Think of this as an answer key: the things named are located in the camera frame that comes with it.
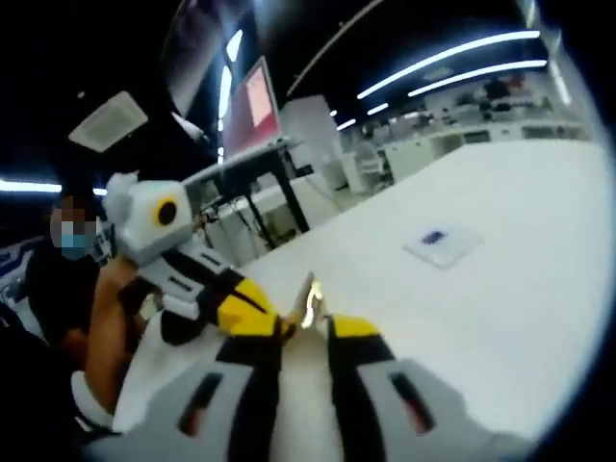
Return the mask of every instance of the table surface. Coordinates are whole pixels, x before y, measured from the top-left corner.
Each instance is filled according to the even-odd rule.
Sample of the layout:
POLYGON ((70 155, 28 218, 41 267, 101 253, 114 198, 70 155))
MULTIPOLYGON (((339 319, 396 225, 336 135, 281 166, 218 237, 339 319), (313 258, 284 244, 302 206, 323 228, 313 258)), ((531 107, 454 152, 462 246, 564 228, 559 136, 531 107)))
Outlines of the table surface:
MULTIPOLYGON (((612 182, 607 155, 589 142, 466 145, 244 271, 284 313, 313 270, 330 311, 370 319, 487 428, 536 439, 606 326, 612 182), (435 225, 474 229, 484 243, 448 270, 402 249, 435 225)), ((304 414, 318 416, 310 407, 304 414)))

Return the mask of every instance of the monitor screen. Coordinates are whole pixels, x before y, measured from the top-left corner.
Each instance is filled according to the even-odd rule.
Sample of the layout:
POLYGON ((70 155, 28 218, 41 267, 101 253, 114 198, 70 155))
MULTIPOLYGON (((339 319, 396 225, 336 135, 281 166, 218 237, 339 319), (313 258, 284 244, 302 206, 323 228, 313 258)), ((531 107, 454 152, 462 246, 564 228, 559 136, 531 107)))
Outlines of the monitor screen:
POLYGON ((278 108, 271 88, 268 66, 261 58, 237 87, 222 123, 224 157, 279 137, 278 108))

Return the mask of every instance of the man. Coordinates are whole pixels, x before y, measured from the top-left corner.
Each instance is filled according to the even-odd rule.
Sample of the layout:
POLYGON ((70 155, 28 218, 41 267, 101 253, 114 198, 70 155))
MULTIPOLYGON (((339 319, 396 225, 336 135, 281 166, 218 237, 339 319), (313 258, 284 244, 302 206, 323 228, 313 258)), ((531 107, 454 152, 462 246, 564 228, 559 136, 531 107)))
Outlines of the man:
POLYGON ((91 190, 63 190, 49 223, 49 236, 26 269, 30 308, 47 342, 82 370, 99 267, 89 255, 97 204, 91 190))

